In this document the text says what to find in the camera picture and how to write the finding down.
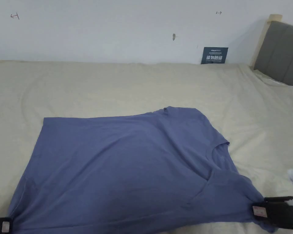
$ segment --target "blue t-shirt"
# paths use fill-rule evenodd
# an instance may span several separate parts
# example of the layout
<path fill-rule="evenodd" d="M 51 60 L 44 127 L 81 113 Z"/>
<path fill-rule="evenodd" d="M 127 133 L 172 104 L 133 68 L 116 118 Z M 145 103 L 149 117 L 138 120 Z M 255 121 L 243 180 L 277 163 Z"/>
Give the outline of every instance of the blue t-shirt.
<path fill-rule="evenodd" d="M 154 234 L 208 222 L 255 222 L 262 195 L 228 141 L 197 109 L 44 118 L 9 215 L 14 233 Z"/>

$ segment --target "upholstered headboard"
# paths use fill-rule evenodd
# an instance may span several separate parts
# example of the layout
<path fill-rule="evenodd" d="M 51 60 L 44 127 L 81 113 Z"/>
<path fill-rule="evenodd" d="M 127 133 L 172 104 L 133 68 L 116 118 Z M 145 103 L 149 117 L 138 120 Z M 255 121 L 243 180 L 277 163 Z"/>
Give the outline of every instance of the upholstered headboard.
<path fill-rule="evenodd" d="M 293 26 L 272 21 L 254 69 L 269 77 L 293 86 Z"/>

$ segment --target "sign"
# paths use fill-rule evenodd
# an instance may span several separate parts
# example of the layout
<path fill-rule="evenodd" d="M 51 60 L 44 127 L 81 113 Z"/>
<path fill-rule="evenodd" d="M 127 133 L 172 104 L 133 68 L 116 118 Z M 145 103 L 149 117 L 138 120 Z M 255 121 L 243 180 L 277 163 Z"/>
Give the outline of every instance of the sign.
<path fill-rule="evenodd" d="M 227 52 L 227 47 L 204 47 L 201 64 L 225 63 Z"/>

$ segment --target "black clip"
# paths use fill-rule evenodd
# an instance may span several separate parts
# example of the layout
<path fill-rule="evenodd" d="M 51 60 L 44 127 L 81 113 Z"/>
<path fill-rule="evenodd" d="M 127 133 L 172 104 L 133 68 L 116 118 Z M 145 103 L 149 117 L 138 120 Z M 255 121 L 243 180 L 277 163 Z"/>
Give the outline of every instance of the black clip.
<path fill-rule="evenodd" d="M 286 203 L 293 197 L 265 197 L 264 202 L 252 204 L 254 217 L 282 229 L 293 229 L 293 206 Z"/>
<path fill-rule="evenodd" d="M 0 218 L 0 234 L 12 233 L 13 220 L 9 217 Z"/>

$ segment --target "beige bed sheet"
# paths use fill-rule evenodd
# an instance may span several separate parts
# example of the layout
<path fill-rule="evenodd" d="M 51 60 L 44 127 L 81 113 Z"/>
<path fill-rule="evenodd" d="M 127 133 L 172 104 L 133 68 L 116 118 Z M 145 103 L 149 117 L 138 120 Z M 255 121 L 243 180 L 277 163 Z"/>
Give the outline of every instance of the beige bed sheet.
<path fill-rule="evenodd" d="M 293 195 L 293 87 L 247 65 L 0 62 L 0 215 L 5 215 L 43 117 L 135 115 L 194 107 L 230 141 L 239 172 L 264 196 Z M 212 223 L 171 233 L 264 233 Z M 290 233 L 280 230 L 279 233 Z"/>

